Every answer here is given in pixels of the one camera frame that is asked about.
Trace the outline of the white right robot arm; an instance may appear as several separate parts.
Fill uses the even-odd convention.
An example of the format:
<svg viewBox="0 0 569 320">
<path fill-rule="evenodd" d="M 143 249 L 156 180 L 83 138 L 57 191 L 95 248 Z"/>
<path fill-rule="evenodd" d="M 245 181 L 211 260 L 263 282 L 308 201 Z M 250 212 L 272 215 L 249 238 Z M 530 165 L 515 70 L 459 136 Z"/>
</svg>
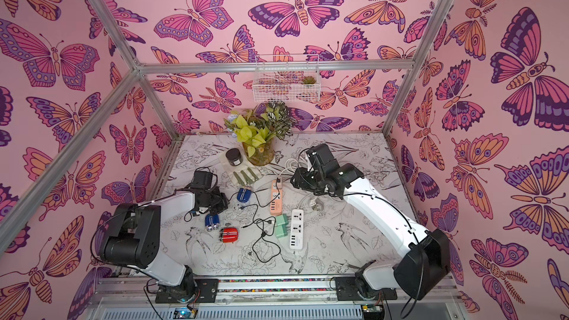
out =
<svg viewBox="0 0 569 320">
<path fill-rule="evenodd" d="M 330 196 L 359 210 L 386 237 L 399 255 L 395 265 L 369 262 L 355 273 L 364 299 L 382 290 L 400 289 L 420 301 L 450 272 L 450 241 L 439 229 L 429 231 L 388 201 L 353 164 L 340 165 L 329 146 L 304 149 L 306 167 L 298 167 L 290 183 L 315 196 Z"/>
</svg>

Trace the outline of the potted green artificial plant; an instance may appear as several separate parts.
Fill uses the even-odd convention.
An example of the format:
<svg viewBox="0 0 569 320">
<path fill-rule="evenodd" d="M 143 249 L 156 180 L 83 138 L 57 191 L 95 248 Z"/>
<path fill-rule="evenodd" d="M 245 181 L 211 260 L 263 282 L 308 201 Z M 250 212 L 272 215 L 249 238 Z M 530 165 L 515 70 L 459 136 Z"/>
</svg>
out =
<svg viewBox="0 0 569 320">
<path fill-rule="evenodd" d="M 225 119 L 225 127 L 242 144 L 247 160 L 255 166 L 265 166 L 274 160 L 274 140 L 291 136 L 295 124 L 289 107 L 281 101 L 260 103 L 241 112 L 231 111 Z"/>
</svg>

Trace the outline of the white power plug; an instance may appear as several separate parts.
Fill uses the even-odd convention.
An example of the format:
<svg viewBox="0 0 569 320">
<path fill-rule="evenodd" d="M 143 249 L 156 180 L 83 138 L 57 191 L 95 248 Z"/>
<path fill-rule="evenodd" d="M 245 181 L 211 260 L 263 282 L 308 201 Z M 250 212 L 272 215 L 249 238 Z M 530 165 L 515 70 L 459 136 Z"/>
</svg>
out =
<svg viewBox="0 0 569 320">
<path fill-rule="evenodd" d="M 309 202 L 309 206 L 313 211 L 322 212 L 324 210 L 324 203 L 319 198 L 313 198 Z"/>
</svg>

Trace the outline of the small plant in basket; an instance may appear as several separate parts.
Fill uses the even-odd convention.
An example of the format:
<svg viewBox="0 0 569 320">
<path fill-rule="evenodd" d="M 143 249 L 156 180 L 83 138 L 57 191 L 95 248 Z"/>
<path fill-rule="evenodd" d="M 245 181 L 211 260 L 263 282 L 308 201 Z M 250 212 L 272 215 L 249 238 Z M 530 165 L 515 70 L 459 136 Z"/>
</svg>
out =
<svg viewBox="0 0 569 320">
<path fill-rule="evenodd" d="M 317 79 L 314 76 L 304 76 L 302 78 L 302 84 L 304 85 L 314 85 L 317 83 Z"/>
</svg>

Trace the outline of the green power adapter cube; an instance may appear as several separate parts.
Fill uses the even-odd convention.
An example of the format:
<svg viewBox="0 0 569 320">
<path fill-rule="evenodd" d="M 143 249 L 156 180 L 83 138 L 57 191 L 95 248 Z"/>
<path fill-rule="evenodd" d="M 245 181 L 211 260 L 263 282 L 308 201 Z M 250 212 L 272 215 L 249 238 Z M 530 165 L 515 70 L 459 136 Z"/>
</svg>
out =
<svg viewBox="0 0 569 320">
<path fill-rule="evenodd" d="M 274 235 L 278 239 L 284 238 L 287 236 L 287 226 L 288 226 L 288 217 L 285 214 L 281 214 L 275 217 L 275 228 L 274 228 Z"/>
</svg>

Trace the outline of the pink power strip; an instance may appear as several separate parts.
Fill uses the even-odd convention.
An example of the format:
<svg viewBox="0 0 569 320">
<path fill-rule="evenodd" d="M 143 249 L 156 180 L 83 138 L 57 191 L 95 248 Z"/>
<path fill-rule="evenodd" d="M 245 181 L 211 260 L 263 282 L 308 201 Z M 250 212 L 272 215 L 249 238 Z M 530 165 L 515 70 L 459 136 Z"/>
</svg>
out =
<svg viewBox="0 0 569 320">
<path fill-rule="evenodd" d="M 269 203 L 269 211 L 271 216 L 280 216 L 282 214 L 283 188 L 280 178 L 273 180 L 271 185 L 271 201 Z"/>
</svg>

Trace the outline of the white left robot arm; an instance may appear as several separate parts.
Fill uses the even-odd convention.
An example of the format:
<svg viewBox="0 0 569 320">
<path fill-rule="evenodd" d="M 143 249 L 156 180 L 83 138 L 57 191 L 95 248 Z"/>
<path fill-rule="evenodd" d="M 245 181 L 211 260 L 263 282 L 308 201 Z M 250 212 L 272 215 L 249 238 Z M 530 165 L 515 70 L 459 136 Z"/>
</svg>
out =
<svg viewBox="0 0 569 320">
<path fill-rule="evenodd" d="M 173 194 L 135 204 L 121 204 L 99 230 L 101 241 L 95 250 L 109 265 L 130 268 L 157 281 L 157 302 L 213 302 L 216 285 L 195 280 L 187 265 L 161 249 L 161 224 L 174 216 L 204 216 L 204 231 L 211 236 L 221 226 L 219 214 L 228 209 L 228 198 L 217 185 L 210 169 L 199 168 L 189 185 Z"/>
</svg>

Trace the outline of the small black jar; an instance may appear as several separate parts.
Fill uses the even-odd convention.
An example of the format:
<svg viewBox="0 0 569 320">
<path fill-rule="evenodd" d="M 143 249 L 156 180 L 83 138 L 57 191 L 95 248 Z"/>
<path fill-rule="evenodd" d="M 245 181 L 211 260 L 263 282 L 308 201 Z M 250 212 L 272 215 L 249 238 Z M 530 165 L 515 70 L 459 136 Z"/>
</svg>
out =
<svg viewBox="0 0 569 320">
<path fill-rule="evenodd" d="M 231 148 L 225 153 L 225 158 L 230 166 L 237 167 L 243 163 L 243 156 L 238 148 Z"/>
</svg>

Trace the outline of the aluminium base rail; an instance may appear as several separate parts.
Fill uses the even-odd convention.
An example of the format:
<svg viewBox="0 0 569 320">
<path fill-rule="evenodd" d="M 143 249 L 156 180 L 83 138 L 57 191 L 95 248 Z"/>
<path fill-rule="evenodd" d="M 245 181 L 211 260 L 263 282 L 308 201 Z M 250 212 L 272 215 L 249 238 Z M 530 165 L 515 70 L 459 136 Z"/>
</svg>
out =
<svg viewBox="0 0 569 320">
<path fill-rule="evenodd" d="M 451 277 L 424 299 L 385 289 L 363 298 L 347 275 L 199 276 L 176 303 L 143 277 L 100 281 L 83 319 L 468 319 Z"/>
</svg>

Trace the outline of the white power strip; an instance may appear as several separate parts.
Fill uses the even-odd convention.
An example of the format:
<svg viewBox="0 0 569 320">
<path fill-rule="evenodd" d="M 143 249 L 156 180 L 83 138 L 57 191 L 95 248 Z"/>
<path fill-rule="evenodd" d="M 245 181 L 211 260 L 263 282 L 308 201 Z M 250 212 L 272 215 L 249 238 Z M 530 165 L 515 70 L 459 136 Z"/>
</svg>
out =
<svg viewBox="0 0 569 320">
<path fill-rule="evenodd" d="M 290 217 L 289 247 L 291 250 L 302 250 L 304 241 L 304 211 L 293 209 Z"/>
</svg>

